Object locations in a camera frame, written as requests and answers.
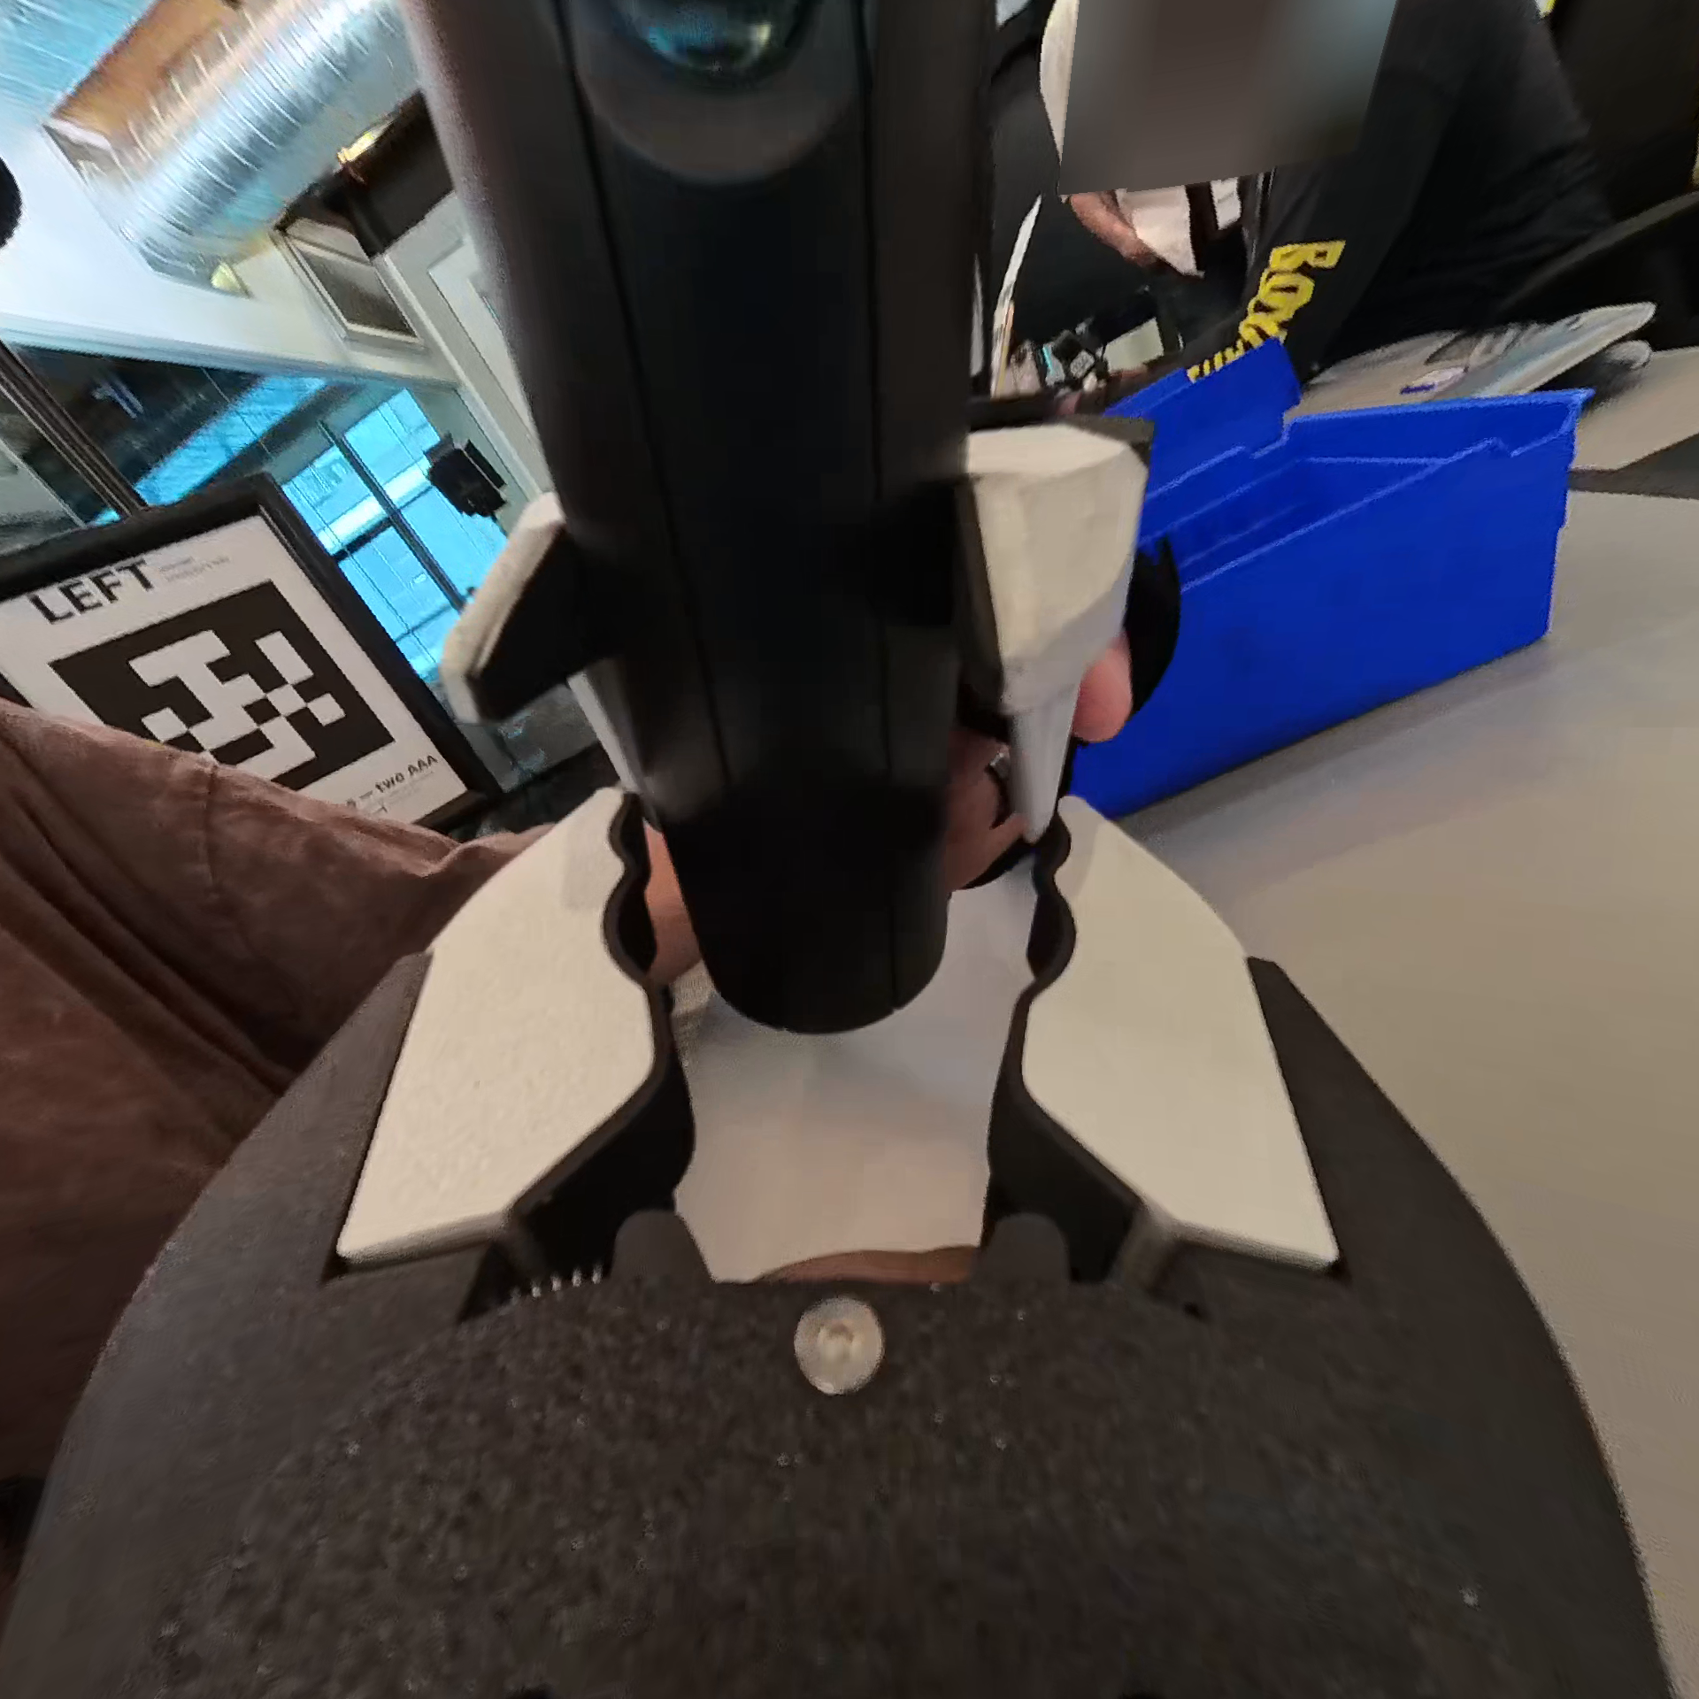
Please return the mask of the ceiling vent grille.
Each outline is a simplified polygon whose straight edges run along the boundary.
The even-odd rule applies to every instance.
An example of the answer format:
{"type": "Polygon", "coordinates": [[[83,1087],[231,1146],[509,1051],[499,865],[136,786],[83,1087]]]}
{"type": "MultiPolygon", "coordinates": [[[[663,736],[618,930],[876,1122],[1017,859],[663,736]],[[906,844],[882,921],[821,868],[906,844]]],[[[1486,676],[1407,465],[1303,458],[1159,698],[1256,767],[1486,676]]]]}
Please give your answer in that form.
{"type": "Polygon", "coordinates": [[[271,237],[341,339],[364,347],[423,347],[410,315],[352,229],[300,218],[278,224],[271,237]]]}

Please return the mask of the grey flat device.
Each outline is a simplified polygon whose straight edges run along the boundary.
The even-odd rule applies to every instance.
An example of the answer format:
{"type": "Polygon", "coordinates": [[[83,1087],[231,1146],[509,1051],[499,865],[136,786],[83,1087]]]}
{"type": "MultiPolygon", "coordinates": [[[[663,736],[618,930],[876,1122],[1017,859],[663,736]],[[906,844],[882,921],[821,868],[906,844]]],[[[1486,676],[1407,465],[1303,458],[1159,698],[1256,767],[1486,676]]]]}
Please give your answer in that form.
{"type": "Polygon", "coordinates": [[[1489,400],[1563,388],[1596,388],[1603,376],[1647,370],[1643,331],[1653,303],[1586,308],[1546,323],[1485,331],[1418,333],[1327,366],[1304,388],[1308,413],[1348,413],[1433,400],[1489,400]]]}

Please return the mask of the grey desk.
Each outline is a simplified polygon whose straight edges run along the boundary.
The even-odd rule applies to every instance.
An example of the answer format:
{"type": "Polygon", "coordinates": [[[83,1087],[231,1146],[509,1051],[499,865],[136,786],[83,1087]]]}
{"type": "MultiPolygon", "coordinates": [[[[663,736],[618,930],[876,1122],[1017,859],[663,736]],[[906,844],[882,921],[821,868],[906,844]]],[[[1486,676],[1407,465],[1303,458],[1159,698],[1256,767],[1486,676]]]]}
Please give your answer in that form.
{"type": "Polygon", "coordinates": [[[1126,826],[1304,991],[1561,1338],[1696,1693],[1696,352],[1586,415],[1551,634],[1126,826]]]}

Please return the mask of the black remote control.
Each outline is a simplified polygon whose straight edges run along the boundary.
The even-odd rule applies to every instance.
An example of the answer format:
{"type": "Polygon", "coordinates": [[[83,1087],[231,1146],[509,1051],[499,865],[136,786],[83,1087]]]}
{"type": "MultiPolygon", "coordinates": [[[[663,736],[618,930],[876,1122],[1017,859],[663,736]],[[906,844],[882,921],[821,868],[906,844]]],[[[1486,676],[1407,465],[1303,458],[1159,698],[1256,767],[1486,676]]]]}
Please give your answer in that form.
{"type": "Polygon", "coordinates": [[[721,996],[940,966],[989,3],[408,3],[550,492],[654,505],[642,800],[721,996]]]}

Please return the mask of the silver spiral air duct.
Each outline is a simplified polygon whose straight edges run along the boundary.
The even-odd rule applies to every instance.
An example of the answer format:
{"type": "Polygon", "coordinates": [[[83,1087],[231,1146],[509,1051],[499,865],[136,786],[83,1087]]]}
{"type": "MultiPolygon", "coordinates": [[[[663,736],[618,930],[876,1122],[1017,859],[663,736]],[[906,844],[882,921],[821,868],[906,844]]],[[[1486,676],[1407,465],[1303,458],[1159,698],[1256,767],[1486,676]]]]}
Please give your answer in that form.
{"type": "Polygon", "coordinates": [[[148,3],[44,128],[150,271],[213,285],[414,93],[399,3],[148,3]]]}

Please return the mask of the black framed tag sign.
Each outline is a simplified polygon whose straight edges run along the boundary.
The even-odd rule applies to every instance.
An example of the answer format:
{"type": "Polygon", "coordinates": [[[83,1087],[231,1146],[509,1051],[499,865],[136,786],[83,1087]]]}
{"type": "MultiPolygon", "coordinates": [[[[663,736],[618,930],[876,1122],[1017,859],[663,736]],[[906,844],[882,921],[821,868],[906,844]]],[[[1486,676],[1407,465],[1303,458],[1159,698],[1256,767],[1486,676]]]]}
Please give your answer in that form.
{"type": "Polygon", "coordinates": [[[2,696],[380,819],[500,793],[271,475],[2,558],[2,696]]]}

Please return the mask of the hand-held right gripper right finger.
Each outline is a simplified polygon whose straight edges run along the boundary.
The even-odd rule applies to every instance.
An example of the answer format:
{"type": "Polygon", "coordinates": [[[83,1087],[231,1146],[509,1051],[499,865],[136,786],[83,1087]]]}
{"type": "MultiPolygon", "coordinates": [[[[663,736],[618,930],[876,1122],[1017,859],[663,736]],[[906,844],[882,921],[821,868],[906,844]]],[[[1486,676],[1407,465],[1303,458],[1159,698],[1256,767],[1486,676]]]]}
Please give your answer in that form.
{"type": "Polygon", "coordinates": [[[1190,1252],[1327,1275],[1340,1247],[1240,939],[1064,796],[989,1121],[987,1260],[1159,1288],[1190,1252]]]}

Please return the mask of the person's brown shirt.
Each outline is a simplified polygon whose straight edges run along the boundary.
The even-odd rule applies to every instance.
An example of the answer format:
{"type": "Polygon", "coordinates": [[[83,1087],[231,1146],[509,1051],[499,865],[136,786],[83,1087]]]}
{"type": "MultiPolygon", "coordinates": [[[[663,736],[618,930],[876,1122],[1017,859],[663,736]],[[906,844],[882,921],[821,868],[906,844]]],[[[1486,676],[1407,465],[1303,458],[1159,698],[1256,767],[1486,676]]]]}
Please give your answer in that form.
{"type": "Polygon", "coordinates": [[[455,843],[2,706],[2,1481],[394,963],[531,843],[455,843]]]}

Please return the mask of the person's left forearm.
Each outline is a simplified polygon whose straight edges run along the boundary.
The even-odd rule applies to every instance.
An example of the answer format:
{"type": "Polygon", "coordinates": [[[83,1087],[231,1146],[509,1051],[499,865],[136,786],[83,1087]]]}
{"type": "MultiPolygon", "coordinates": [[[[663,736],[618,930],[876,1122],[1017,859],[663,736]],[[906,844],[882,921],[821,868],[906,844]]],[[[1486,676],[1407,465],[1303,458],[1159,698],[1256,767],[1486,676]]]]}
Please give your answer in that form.
{"type": "Polygon", "coordinates": [[[670,988],[702,963],[702,951],[691,924],[668,840],[654,826],[644,826],[644,836],[651,863],[644,905],[654,939],[651,980],[661,988],[670,988]]]}

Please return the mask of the blue bin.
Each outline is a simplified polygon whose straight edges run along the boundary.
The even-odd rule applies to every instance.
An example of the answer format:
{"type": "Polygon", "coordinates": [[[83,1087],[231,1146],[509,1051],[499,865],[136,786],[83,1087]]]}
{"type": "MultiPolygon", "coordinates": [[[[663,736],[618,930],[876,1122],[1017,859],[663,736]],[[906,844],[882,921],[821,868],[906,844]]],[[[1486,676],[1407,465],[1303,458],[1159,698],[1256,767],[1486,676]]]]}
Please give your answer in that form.
{"type": "Polygon", "coordinates": [[[1106,817],[1486,667],[1552,621],[1587,389],[1300,413],[1281,345],[1107,408],[1153,424],[1131,723],[1075,757],[1106,817]]]}

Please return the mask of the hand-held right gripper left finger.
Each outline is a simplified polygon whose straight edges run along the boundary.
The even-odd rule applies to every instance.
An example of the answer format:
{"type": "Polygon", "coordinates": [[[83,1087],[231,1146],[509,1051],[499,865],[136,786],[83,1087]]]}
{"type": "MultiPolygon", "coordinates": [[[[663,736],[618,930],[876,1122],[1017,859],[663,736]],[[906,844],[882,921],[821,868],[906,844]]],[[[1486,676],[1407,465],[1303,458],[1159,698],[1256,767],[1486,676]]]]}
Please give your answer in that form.
{"type": "Polygon", "coordinates": [[[336,1260],[499,1248],[523,1285],[613,1272],[622,1226],[673,1212],[696,1127],[647,978],[647,832],[599,791],[436,939],[336,1260]]]}

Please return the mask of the person's left hand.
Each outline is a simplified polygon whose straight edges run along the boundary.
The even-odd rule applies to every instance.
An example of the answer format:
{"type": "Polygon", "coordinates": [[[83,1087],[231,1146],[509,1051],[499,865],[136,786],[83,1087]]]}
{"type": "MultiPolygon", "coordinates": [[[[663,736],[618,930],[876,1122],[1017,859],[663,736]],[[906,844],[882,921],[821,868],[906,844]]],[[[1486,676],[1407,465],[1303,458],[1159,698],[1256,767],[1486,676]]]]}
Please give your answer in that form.
{"type": "MultiPolygon", "coordinates": [[[[1106,744],[1134,715],[1134,659],[1127,637],[1117,634],[1086,673],[1072,715],[1072,736],[1106,744]]],[[[967,723],[954,725],[945,769],[945,814],[940,878],[954,896],[984,874],[1026,834],[1026,817],[1012,805],[1012,786],[993,773],[1008,747],[967,723]]]]}

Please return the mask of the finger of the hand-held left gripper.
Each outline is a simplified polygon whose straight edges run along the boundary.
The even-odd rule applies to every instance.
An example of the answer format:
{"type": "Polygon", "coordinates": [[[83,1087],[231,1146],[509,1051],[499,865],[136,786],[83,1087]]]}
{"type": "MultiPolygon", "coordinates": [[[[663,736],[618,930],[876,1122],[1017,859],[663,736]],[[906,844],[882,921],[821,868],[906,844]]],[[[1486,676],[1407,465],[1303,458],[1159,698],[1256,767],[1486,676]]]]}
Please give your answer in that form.
{"type": "Polygon", "coordinates": [[[633,696],[652,557],[651,497],[606,528],[585,527],[562,497],[531,500],[445,640],[440,677],[455,717],[500,723],[563,687],[620,786],[652,800],[633,696]]]}
{"type": "Polygon", "coordinates": [[[1155,427],[1063,417],[968,434],[955,491],[967,692],[1008,730],[1008,801],[1039,843],[1083,680],[1127,613],[1155,427]]]}

